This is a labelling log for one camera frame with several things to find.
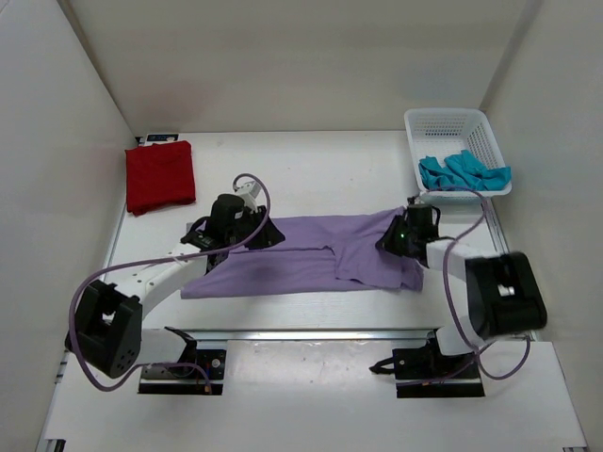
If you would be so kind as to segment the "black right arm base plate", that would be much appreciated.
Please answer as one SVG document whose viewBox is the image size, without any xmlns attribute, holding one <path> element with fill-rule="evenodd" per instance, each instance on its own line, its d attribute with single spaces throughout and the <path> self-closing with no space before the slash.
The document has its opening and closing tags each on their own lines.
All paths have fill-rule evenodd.
<svg viewBox="0 0 603 452">
<path fill-rule="evenodd" d="M 369 371 L 393 376 L 398 399 L 485 397 L 475 354 L 445 356 L 433 333 L 422 347 L 393 348 Z"/>
</svg>

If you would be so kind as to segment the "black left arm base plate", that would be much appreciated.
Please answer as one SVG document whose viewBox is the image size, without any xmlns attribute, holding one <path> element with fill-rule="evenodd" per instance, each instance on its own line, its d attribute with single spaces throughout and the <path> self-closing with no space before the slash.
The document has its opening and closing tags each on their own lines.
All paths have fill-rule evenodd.
<svg viewBox="0 0 603 452">
<path fill-rule="evenodd" d="M 163 396 L 221 396 L 227 342 L 189 335 L 176 367 L 154 365 L 140 372 L 138 393 Z"/>
</svg>

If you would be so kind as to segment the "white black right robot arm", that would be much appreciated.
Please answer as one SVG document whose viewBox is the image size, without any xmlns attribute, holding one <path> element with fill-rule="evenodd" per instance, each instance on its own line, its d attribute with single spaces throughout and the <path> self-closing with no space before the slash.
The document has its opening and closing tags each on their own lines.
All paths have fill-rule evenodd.
<svg viewBox="0 0 603 452">
<path fill-rule="evenodd" d="M 520 251 L 487 254 L 439 234 L 441 211 L 410 204 L 394 216 L 376 248 L 410 258 L 442 274 L 452 324 L 436 330 L 423 364 L 434 376 L 452 370 L 457 356 L 476 353 L 494 340 L 543 329 L 546 306 L 529 258 Z"/>
</svg>

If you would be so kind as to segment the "red t shirt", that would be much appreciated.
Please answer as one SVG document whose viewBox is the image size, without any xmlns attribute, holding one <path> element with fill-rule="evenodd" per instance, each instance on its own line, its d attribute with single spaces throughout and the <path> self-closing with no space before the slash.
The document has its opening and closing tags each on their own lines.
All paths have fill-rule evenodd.
<svg viewBox="0 0 603 452">
<path fill-rule="evenodd" d="M 125 151 L 126 210 L 134 216 L 196 202 L 191 145 L 174 141 Z"/>
</svg>

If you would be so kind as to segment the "lilac t shirt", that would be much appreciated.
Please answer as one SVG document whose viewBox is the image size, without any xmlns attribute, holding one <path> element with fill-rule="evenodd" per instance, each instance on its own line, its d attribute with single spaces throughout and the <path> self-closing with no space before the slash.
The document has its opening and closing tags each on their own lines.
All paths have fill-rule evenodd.
<svg viewBox="0 0 603 452">
<path fill-rule="evenodd" d="M 401 208 L 368 215 L 276 218 L 285 241 L 243 247 L 207 275 L 186 284 L 183 299 L 209 299 L 423 288 L 416 261 L 376 248 Z"/>
</svg>

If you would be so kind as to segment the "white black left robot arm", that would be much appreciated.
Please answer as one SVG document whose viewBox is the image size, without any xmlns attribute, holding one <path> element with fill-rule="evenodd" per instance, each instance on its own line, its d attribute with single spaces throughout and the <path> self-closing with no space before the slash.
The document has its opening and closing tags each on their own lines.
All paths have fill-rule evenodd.
<svg viewBox="0 0 603 452">
<path fill-rule="evenodd" d="M 138 264 L 124 282 L 92 278 L 70 310 L 66 347 L 86 373 L 111 379 L 139 365 L 165 364 L 177 377 L 198 363 L 193 338 L 174 327 L 146 330 L 144 318 L 162 301 L 201 278 L 239 247 L 263 250 L 285 241 L 265 205 L 221 194 L 208 216 L 193 222 L 164 258 Z"/>
</svg>

